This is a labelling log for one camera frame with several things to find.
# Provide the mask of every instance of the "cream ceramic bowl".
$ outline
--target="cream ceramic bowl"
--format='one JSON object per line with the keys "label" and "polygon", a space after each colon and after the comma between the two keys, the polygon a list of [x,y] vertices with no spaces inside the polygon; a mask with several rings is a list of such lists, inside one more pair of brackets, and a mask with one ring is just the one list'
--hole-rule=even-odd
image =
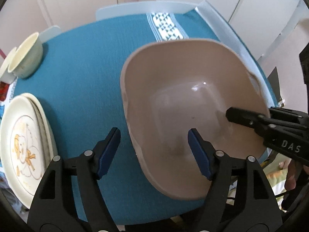
{"label": "cream ceramic bowl", "polygon": [[39,33],[33,33],[18,47],[8,72],[19,78],[27,78],[39,67],[43,56],[43,46]]}
{"label": "cream ceramic bowl", "polygon": [[263,139],[253,129],[225,117],[231,106],[270,114],[259,82],[219,42],[187,39],[143,46],[126,60],[120,83],[141,168],[150,183],[171,198],[201,199],[211,185],[188,145],[191,128],[232,157],[259,158],[265,152]]}
{"label": "cream ceramic bowl", "polygon": [[13,73],[9,73],[7,71],[7,68],[9,64],[12,62],[12,59],[14,58],[14,55],[16,53],[16,47],[14,47],[9,54],[7,54],[7,57],[3,61],[1,67],[0,67],[0,81],[7,83],[7,84],[12,84],[13,81],[15,80],[16,76]]}

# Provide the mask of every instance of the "plate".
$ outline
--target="plate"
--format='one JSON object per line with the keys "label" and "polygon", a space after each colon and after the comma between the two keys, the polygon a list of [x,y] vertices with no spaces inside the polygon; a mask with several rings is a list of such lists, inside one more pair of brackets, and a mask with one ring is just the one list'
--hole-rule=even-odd
{"label": "plate", "polygon": [[50,124],[49,124],[48,119],[45,115],[44,109],[43,109],[42,105],[40,104],[39,100],[34,95],[32,95],[30,93],[23,93],[21,95],[28,98],[37,107],[37,110],[39,111],[39,114],[41,116],[41,120],[43,121],[44,130],[46,132],[46,138],[47,138],[47,142],[48,142],[48,149],[49,149],[49,161],[46,164],[48,166],[51,159],[54,156],[58,155],[56,142],[55,142],[55,138],[54,138],[52,129],[50,127]]}
{"label": "plate", "polygon": [[46,167],[38,120],[24,96],[15,97],[4,112],[0,147],[8,184],[16,197],[30,208]]}
{"label": "plate", "polygon": [[266,150],[254,129],[225,117],[231,106],[270,114],[258,79],[219,42],[185,39],[145,45],[126,60],[120,84],[141,168],[171,198],[202,199],[211,185],[188,145],[191,128],[232,157],[259,158]]}
{"label": "plate", "polygon": [[43,153],[44,153],[45,167],[47,168],[51,159],[50,159],[50,154],[49,154],[49,147],[48,147],[46,130],[45,130],[45,127],[44,127],[42,116],[41,116],[37,106],[31,100],[29,100],[29,101],[30,101],[30,103],[31,103],[31,105],[34,109],[34,112],[36,113],[36,117],[37,117],[37,120],[38,120],[39,130],[40,130],[40,135],[41,135],[41,141],[42,141],[42,148],[43,148]]}

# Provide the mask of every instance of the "white patterned stripe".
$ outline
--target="white patterned stripe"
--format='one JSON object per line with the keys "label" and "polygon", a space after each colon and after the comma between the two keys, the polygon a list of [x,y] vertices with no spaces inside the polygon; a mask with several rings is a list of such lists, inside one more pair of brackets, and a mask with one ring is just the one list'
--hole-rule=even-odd
{"label": "white patterned stripe", "polygon": [[182,34],[183,38],[189,38],[187,33],[184,31],[183,27],[181,27],[181,25],[176,20],[175,15],[173,13],[171,13],[170,16],[171,16],[172,21],[175,23],[176,27],[178,28],[178,30]]}
{"label": "white patterned stripe", "polygon": [[188,38],[174,14],[148,13],[146,15],[157,42]]}
{"label": "white patterned stripe", "polygon": [[150,14],[150,13],[147,13],[146,16],[147,16],[147,20],[148,20],[148,23],[149,23],[149,25],[150,25],[150,28],[151,28],[151,30],[152,30],[152,33],[153,33],[154,36],[155,36],[155,39],[157,40],[157,42],[162,41],[162,39],[161,39],[161,37],[160,37],[160,34],[159,34],[159,32],[157,31],[157,28],[156,28],[156,26],[154,25],[154,23],[153,23],[153,21],[152,21],[152,16],[151,16],[151,14]]}

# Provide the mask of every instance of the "red object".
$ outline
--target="red object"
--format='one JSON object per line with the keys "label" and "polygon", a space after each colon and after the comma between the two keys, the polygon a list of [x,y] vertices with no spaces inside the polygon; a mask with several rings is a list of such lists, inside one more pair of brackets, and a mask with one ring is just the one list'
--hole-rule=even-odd
{"label": "red object", "polygon": [[5,101],[7,98],[7,91],[9,90],[9,84],[0,82],[0,101]]}
{"label": "red object", "polygon": [[2,49],[0,49],[0,56],[2,56],[3,59],[5,59],[7,56],[4,54],[4,52],[2,51]]}

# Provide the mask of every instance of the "small bowl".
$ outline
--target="small bowl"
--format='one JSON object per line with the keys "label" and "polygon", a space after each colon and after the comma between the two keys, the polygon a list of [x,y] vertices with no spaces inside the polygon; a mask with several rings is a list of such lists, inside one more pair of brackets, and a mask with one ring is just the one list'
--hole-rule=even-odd
{"label": "small bowl", "polygon": [[15,80],[16,76],[13,73],[9,73],[7,71],[7,67],[9,64],[12,62],[14,55],[16,53],[16,47],[14,47],[9,54],[7,54],[7,57],[3,61],[1,67],[0,67],[0,81],[7,83],[7,84],[12,84],[13,81]]}
{"label": "small bowl", "polygon": [[39,67],[43,56],[43,46],[39,33],[33,33],[18,47],[8,67],[8,72],[19,78],[27,78]]}

